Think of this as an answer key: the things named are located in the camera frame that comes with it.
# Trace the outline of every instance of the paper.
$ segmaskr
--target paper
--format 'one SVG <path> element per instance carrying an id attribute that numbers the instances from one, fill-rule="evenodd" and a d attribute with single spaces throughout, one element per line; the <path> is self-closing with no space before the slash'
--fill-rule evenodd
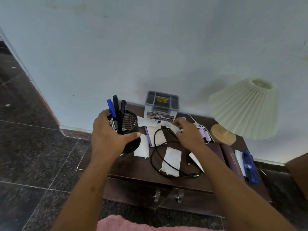
<path id="1" fill-rule="evenodd" d="M 138 120 L 138 126 L 154 126 L 156 127 L 157 125 L 157 121 L 155 120 L 150 120 L 150 119 L 146 119 L 146 118 L 142 118 L 137 116 L 137 120 Z"/>
<path id="2" fill-rule="evenodd" d="M 198 161 L 197 157 L 195 157 L 195 155 L 191 152 L 189 154 L 190 158 L 198 165 L 198 167 L 202 170 L 202 172 L 204 172 L 200 162 Z"/>
<path id="3" fill-rule="evenodd" d="M 242 174 L 244 177 L 246 177 L 246 172 L 245 172 L 244 163 L 243 163 L 243 153 L 239 150 L 234 150 L 234 152 L 235 152 L 235 157 L 238 161 L 238 164 L 240 165 Z"/>
<path id="4" fill-rule="evenodd" d="M 161 128 L 160 125 L 157 125 L 156 127 L 153 127 L 153 126 L 145 126 L 145 132 L 147 132 L 147 136 L 148 136 L 148 140 L 149 140 L 149 144 L 151 147 L 154 147 L 154 135 L 155 135 L 155 132 L 157 130 L 159 130 Z M 159 146 L 163 143 L 165 143 L 167 140 L 165 138 L 165 135 L 164 135 L 164 132 L 163 130 L 159 130 L 157 133 L 156 133 L 156 136 L 155 136 L 155 143 L 156 143 L 156 146 Z"/>
<path id="5" fill-rule="evenodd" d="M 146 135 L 141 134 L 141 142 L 139 147 L 134 151 L 134 156 L 149 157 L 149 141 Z"/>
<path id="6" fill-rule="evenodd" d="M 182 157 L 182 152 L 181 151 L 173 149 L 171 147 L 167 147 L 166 155 L 164 157 L 164 160 L 167 161 L 173 167 L 175 167 L 177 169 L 180 169 L 181 157 Z M 179 171 L 177 171 L 174 168 L 170 167 L 164 161 L 163 161 L 161 170 L 163 172 L 165 172 L 167 175 L 170 174 L 170 175 L 173 175 L 175 177 L 179 176 Z"/>
<path id="7" fill-rule="evenodd" d="M 161 126 L 168 127 L 168 128 L 171 129 L 172 132 L 175 133 L 175 134 L 177 134 L 178 132 L 181 132 L 180 129 L 179 129 L 176 125 L 172 124 L 171 122 L 168 122 L 168 121 L 161 121 L 161 122 L 160 122 L 160 125 L 161 125 Z"/>

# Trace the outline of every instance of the lamp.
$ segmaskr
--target lamp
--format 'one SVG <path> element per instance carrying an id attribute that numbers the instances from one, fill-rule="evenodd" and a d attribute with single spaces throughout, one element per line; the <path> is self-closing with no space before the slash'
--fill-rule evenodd
<path id="1" fill-rule="evenodd" d="M 215 120 L 210 133 L 218 143 L 232 145 L 236 135 L 261 140 L 276 132 L 276 86 L 261 78 L 246 78 L 209 97 Z"/>

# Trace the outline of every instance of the hand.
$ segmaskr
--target hand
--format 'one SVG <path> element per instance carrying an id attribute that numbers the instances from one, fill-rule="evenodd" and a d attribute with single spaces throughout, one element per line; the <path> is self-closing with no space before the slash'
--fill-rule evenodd
<path id="1" fill-rule="evenodd" d="M 107 118 L 109 114 L 109 110 L 104 110 L 94 120 L 91 141 L 91 161 L 104 160 L 104 156 L 106 155 L 110 156 L 112 159 L 116 159 L 122 153 L 127 143 L 141 135 L 140 132 L 119 135 L 109 125 Z"/>
<path id="2" fill-rule="evenodd" d="M 190 150 L 192 153 L 194 153 L 197 149 L 200 149 L 200 147 L 204 147 L 204 140 L 200 135 L 198 128 L 194 124 L 181 117 L 175 119 L 173 124 L 180 130 L 183 129 L 182 133 L 179 132 L 177 134 L 177 138 L 183 147 Z"/>

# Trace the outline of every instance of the drawer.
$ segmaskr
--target drawer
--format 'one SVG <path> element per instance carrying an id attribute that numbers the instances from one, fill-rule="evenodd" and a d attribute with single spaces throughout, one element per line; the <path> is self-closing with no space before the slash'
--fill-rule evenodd
<path id="1" fill-rule="evenodd" d="M 156 210 L 170 193 L 166 188 L 108 177 L 103 198 Z"/>
<path id="2" fill-rule="evenodd" d="M 160 207 L 205 215 L 221 215 L 221 206 L 214 194 L 173 188 Z"/>

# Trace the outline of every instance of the pink fabric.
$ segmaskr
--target pink fabric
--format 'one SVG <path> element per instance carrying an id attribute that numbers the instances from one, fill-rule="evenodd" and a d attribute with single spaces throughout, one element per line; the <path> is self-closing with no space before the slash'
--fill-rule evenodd
<path id="1" fill-rule="evenodd" d="M 139 225 L 125 220 L 121 216 L 110 215 L 97 223 L 96 231 L 210 231 L 211 229 L 197 227 L 160 227 Z"/>

